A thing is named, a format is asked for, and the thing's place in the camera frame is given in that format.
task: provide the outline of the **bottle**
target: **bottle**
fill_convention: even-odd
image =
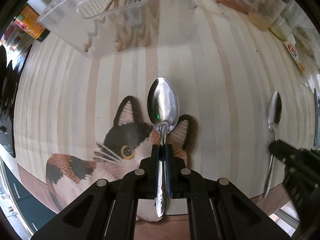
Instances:
[[[37,41],[42,42],[48,36],[50,31],[42,24],[36,22],[38,17],[39,15],[31,8],[31,6],[25,4],[13,21]]]

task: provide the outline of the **calico cat print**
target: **calico cat print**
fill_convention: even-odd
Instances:
[[[178,124],[167,136],[176,157],[186,165],[188,151],[195,135],[195,120],[190,115],[179,117]],[[141,109],[135,97],[127,96],[121,102],[113,127],[103,143],[96,142],[93,160],[82,160],[72,155],[53,154],[46,164],[46,182],[51,198],[62,210],[98,179],[114,181],[139,168],[140,161],[151,155],[153,144],[160,136],[142,120]],[[154,201],[139,200],[137,219],[157,221]]]

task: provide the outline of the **dark blue cabinet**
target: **dark blue cabinet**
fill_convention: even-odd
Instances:
[[[13,196],[16,201],[32,196],[29,191],[26,190],[25,187],[18,181],[18,179],[13,175],[13,173],[9,170],[7,165],[4,164],[5,173],[7,174],[7,178],[9,181],[9,185]]]
[[[56,214],[37,200],[18,179],[12,174],[7,165],[4,164],[8,178],[8,186],[20,208],[20,211],[33,231],[39,230]]]

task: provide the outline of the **metal spoon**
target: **metal spoon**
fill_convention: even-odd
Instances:
[[[282,103],[281,103],[280,94],[278,91],[275,91],[270,99],[269,109],[268,109],[268,129],[271,133],[273,133],[274,141],[276,140],[275,131],[280,122],[281,111],[282,111]],[[264,198],[268,196],[268,193],[270,190],[273,165],[274,165],[274,156],[271,155],[267,178],[266,178],[264,189],[263,189]]]
[[[147,98],[147,110],[153,127],[160,133],[156,212],[158,217],[162,217],[167,206],[168,197],[164,151],[165,139],[167,134],[176,126],[179,118],[177,93],[165,78],[159,77],[151,85]]]

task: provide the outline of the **cat eye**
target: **cat eye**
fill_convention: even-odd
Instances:
[[[121,153],[121,156],[126,160],[130,160],[134,157],[134,152],[131,150],[130,146],[128,145],[122,146],[120,153]]]

